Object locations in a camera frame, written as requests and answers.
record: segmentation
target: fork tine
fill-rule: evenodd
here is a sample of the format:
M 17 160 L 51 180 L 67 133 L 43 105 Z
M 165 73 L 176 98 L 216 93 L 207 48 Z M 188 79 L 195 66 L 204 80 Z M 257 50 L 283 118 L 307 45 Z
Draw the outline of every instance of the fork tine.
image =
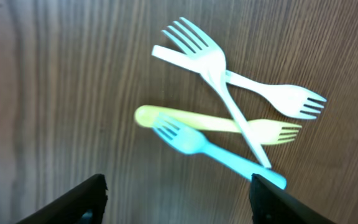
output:
M 324 108 L 323 105 L 318 104 L 318 103 L 316 103 L 316 102 L 313 102 L 313 101 L 311 101 L 311 100 L 306 101 L 305 105 L 314 106 L 314 107 L 317 107 L 317 108 Z
M 309 90 L 308 93 L 309 93 L 309 98 L 311 98 L 311 99 L 327 102 L 327 100 L 324 97 L 320 96 L 319 94 L 317 94 L 313 91 Z
M 288 123 L 288 122 L 283 122 L 281 121 L 282 124 L 282 128 L 302 128 L 302 125 L 299 124 L 293 124 L 293 123 Z
M 175 128 L 176 130 L 179 130 L 181 128 L 184 128 L 186 125 L 171 118 L 170 116 L 168 115 L 165 115 L 163 113 L 160 113 L 158 115 L 159 117 L 161 117 L 162 119 L 164 119 L 170 126 L 172 126 L 173 128 Z
M 295 138 L 293 138 L 293 139 L 285 139 L 285 140 L 278 140 L 274 144 L 284 144 L 284 143 L 287 143 L 287 142 L 292 142 L 294 140 L 295 140 Z
M 184 53 L 186 54 L 193 54 L 193 51 L 190 50 L 189 47 L 187 47 L 182 41 L 180 41 L 178 38 L 176 38 L 174 35 L 170 34 L 168 31 L 163 30 L 162 31 L 169 39 L 172 40 Z
M 287 138 L 292 138 L 292 137 L 296 137 L 296 134 L 280 135 L 278 138 L 279 138 L 279 140 L 282 140 L 282 139 L 287 139 Z
M 299 130 L 295 130 L 295 129 L 282 129 L 280 131 L 280 134 L 293 134 L 293 133 L 299 133 Z
M 215 41 L 210 38 L 206 33 L 204 33 L 204 31 L 202 31 L 200 28 L 198 28 L 196 25 L 194 25 L 192 22 L 190 22 L 189 20 L 187 20 L 184 17 L 180 18 L 183 22 L 185 22 L 190 28 L 192 28 L 200 37 L 201 39 L 204 40 L 204 42 L 207 43 L 207 45 L 209 46 L 210 44 L 215 44 Z
M 161 133 L 163 133 L 164 135 L 166 135 L 166 137 L 169 137 L 171 139 L 173 139 L 176 134 L 174 131 L 172 131 L 169 126 L 167 126 L 167 124 L 165 124 L 165 121 L 162 120 L 161 118 L 157 117 L 153 123 L 153 127 L 157 128 Z
M 173 137 L 169 136 L 167 133 L 162 131 L 161 128 L 156 127 L 154 124 L 152 126 L 152 129 L 160 138 L 162 138 L 166 142 L 169 142 L 173 139 Z
M 313 108 L 302 106 L 301 111 L 309 112 L 309 113 L 321 113 L 320 110 L 316 110 Z
M 189 29 L 187 29 L 184 25 L 180 24 L 180 22 L 178 21 L 173 21 L 174 24 L 176 24 L 181 30 L 183 30 L 192 40 L 194 40 L 194 42 L 196 42 L 196 44 L 201 48 L 205 48 L 205 44 L 200 41 L 200 39 L 195 36 L 192 31 L 190 31 Z
M 310 115 L 310 114 L 305 114 L 305 113 L 299 112 L 299 114 L 298 114 L 298 116 L 296 116 L 296 118 L 299 118 L 299 119 L 316 119 L 317 117 L 313 116 L 313 115 Z
M 173 26 L 168 26 L 168 28 L 171 29 L 174 33 L 176 33 L 186 44 L 188 44 L 194 52 L 200 51 L 200 48 L 197 47 L 193 43 L 193 41 L 191 41 L 189 38 L 187 38 L 187 36 L 183 35 L 179 30 L 177 30 Z

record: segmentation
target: plastic fork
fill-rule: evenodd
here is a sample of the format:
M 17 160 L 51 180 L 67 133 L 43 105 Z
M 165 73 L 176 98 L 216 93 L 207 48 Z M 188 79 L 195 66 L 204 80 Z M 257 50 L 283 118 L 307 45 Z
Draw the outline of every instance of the plastic fork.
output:
M 252 174 L 259 174 L 281 189 L 287 185 L 287 181 L 280 174 L 210 143 L 201 132 L 169 116 L 160 114 L 154 121 L 152 129 L 161 139 L 181 153 L 206 154 L 250 181 Z
M 222 49 L 204 33 L 200 28 L 194 25 L 192 22 L 181 17 L 184 24 L 186 24 L 192 31 L 187 29 L 184 25 L 178 21 L 173 22 L 181 31 L 168 26 L 171 33 L 167 30 L 162 32 L 174 42 L 181 50 L 194 61 L 198 66 L 198 71 L 204 80 L 216 91 L 216 93 L 222 98 L 224 104 L 228 108 L 231 116 L 234 118 L 238 126 L 240 127 L 242 136 L 249 145 L 251 151 L 254 153 L 258 161 L 267 168 L 271 168 L 272 165 L 260 145 L 247 122 L 242 115 L 240 109 L 231 98 L 229 90 L 226 86 L 226 58 Z
M 175 50 L 155 45 L 152 55 L 185 69 L 200 72 L 197 64 L 191 58 Z M 320 114 L 320 110 L 323 109 L 324 106 L 312 100 L 327 101 L 317 93 L 300 86 L 267 85 L 255 82 L 229 70 L 226 70 L 226 82 L 262 95 L 276 110 L 290 118 L 316 119 L 315 114 Z
M 176 110 L 162 106 L 143 105 L 136 109 L 135 120 L 145 128 L 151 128 L 157 116 L 163 113 L 170 116 L 189 127 L 205 131 L 227 131 L 241 133 L 237 124 L 226 118 L 218 118 L 205 114 L 193 113 L 189 111 Z M 276 145 L 295 140 L 302 126 L 282 121 L 269 119 L 256 119 L 248 121 L 251 130 L 258 142 L 262 145 Z

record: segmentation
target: fork head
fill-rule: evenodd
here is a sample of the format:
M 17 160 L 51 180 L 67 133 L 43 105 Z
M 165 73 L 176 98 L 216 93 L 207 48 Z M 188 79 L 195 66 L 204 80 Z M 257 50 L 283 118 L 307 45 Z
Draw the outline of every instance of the fork head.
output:
M 263 145 L 283 144 L 295 140 L 302 126 L 283 121 L 257 119 L 250 122 L 252 130 Z
M 162 32 L 195 61 L 195 64 L 199 66 L 200 74 L 210 85 L 221 85 L 226 71 L 226 58 L 223 50 L 192 22 L 183 17 L 180 19 L 192 31 L 182 23 L 174 21 L 173 23 L 179 29 L 168 26 L 170 32 L 168 30 Z
M 201 152 L 208 143 L 203 133 L 161 113 L 156 117 L 152 129 L 171 147 L 184 154 Z
M 326 99 L 306 88 L 296 85 L 267 85 L 269 91 L 264 97 L 282 114 L 291 118 L 316 119 L 324 106 L 312 100 L 325 102 Z

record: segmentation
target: blue plastic fork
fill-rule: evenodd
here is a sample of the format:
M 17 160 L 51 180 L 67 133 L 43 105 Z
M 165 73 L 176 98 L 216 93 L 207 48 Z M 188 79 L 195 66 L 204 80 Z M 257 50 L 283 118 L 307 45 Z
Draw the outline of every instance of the blue plastic fork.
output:
M 160 114 L 152 129 L 171 147 L 184 154 L 204 153 L 250 181 L 252 174 L 260 174 L 281 189 L 287 185 L 280 174 L 210 143 L 203 133 L 167 115 Z

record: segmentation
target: wooden table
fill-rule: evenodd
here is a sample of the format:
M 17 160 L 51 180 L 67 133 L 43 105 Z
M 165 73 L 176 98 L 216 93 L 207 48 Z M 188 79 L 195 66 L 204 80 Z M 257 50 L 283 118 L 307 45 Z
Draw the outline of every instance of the wooden table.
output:
M 134 111 L 157 105 L 229 117 L 199 75 L 150 56 L 184 16 L 225 51 L 227 68 L 328 99 L 314 121 L 285 118 L 229 87 L 246 118 L 301 124 L 264 149 L 286 191 L 338 223 L 358 223 L 358 1 L 0 1 L 0 223 L 16 222 L 95 173 L 105 223 L 251 223 L 250 183 L 184 156 Z M 214 143 L 255 160 L 239 134 Z

